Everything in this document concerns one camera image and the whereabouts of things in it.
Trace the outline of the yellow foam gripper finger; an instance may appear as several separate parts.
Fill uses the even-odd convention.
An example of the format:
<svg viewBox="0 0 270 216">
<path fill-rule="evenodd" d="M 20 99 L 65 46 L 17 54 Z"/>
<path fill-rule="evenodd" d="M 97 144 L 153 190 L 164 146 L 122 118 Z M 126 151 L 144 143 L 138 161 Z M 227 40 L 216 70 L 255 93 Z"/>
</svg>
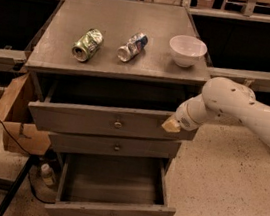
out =
<svg viewBox="0 0 270 216">
<path fill-rule="evenodd" d="M 166 132 L 179 133 L 181 126 L 174 116 L 170 116 L 162 123 L 162 128 Z"/>
</svg>

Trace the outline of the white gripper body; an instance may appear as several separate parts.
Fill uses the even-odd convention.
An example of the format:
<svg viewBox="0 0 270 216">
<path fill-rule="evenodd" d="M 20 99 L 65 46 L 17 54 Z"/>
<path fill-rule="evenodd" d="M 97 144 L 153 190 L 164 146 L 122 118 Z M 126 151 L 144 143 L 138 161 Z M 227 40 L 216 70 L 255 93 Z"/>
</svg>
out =
<svg viewBox="0 0 270 216">
<path fill-rule="evenodd" d="M 179 105 L 174 117 L 182 129 L 192 131 L 207 122 L 209 115 L 202 101 L 189 99 Z"/>
</svg>

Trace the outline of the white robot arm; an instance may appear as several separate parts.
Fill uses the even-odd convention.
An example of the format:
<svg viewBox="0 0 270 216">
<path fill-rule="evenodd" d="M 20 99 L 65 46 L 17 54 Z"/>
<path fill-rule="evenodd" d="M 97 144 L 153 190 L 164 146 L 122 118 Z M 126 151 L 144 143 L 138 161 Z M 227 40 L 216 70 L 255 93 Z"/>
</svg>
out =
<svg viewBox="0 0 270 216">
<path fill-rule="evenodd" d="M 236 118 L 270 148 L 270 106 L 257 101 L 252 89 L 229 78 L 208 80 L 201 93 L 179 105 L 162 128 L 170 133 L 192 131 L 217 115 Z"/>
</svg>

